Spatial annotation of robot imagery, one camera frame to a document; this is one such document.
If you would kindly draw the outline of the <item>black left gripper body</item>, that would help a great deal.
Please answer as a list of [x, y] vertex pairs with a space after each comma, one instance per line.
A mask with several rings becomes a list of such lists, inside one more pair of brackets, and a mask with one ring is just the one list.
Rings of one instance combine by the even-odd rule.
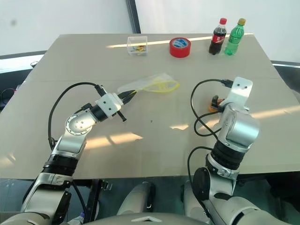
[[[128, 96], [128, 92], [122, 92], [122, 93], [118, 94], [118, 97], [122, 102], [124, 102], [124, 100], [127, 96]], [[116, 113], [122, 119], [123, 122], [125, 122], [127, 120], [126, 117], [121, 113], [121, 111], [117, 111]]]

